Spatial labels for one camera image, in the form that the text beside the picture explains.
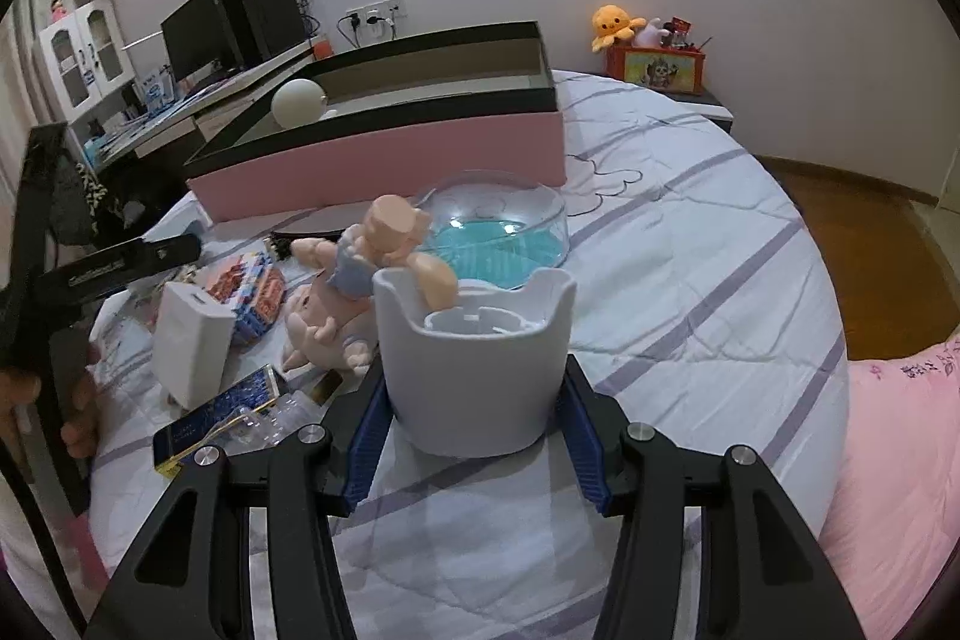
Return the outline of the person left hand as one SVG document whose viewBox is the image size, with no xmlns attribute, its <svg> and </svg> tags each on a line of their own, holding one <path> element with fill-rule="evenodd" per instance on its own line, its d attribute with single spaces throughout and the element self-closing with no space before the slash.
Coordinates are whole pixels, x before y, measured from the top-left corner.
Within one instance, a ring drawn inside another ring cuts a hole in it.
<svg viewBox="0 0 960 640">
<path fill-rule="evenodd" d="M 55 398 L 55 392 L 46 393 L 41 379 L 29 372 L 16 369 L 2 370 L 2 440 L 10 450 L 14 463 L 26 463 L 18 409 L 34 408 L 41 424 L 50 422 L 55 414 L 60 427 L 60 440 L 71 458 L 87 459 L 96 453 L 99 440 L 98 385 L 91 369 L 98 364 L 98 347 L 88 346 L 85 369 L 70 380 L 65 408 Z"/>
</svg>

